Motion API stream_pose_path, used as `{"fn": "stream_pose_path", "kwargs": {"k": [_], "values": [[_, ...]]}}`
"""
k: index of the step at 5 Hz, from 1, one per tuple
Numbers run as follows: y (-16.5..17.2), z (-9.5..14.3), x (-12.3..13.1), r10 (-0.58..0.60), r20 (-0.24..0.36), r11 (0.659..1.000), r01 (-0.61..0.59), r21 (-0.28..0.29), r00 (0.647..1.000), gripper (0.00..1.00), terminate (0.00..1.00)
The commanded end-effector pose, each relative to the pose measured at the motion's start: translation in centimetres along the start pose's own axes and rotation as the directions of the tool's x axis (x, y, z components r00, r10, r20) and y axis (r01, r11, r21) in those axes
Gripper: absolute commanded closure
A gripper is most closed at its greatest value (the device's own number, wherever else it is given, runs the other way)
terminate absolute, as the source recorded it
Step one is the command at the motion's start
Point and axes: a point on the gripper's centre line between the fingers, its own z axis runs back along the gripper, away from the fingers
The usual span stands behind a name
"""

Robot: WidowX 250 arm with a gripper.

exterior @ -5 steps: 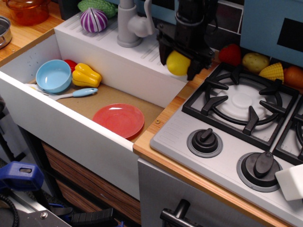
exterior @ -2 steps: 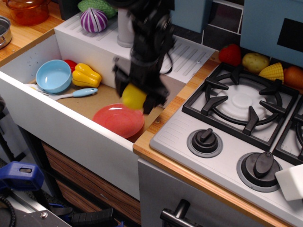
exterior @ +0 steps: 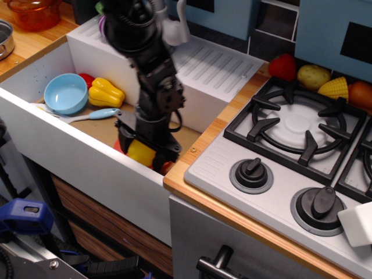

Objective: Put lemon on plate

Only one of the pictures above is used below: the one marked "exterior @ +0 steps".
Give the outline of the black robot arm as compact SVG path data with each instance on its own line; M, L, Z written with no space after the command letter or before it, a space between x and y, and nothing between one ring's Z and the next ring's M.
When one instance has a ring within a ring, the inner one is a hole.
M154 1L102 4L106 40L128 59L140 85L134 113L120 110L115 114L121 150L127 153L133 141L139 141L155 151L151 165L159 172L165 163L175 162L181 152L173 137L180 128L170 128L169 123L171 115L179 116L184 106L183 85L162 40Z

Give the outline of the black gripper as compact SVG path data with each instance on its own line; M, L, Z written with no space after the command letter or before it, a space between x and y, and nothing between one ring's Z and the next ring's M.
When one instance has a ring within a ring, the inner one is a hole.
M155 152L152 167L155 172L160 172L165 163L176 162L181 145L173 136L181 130L182 125L170 127L170 114L158 119L150 120L141 115L139 109L135 112L119 110L116 114L115 126L119 132L121 150L126 154L133 140L138 140Z

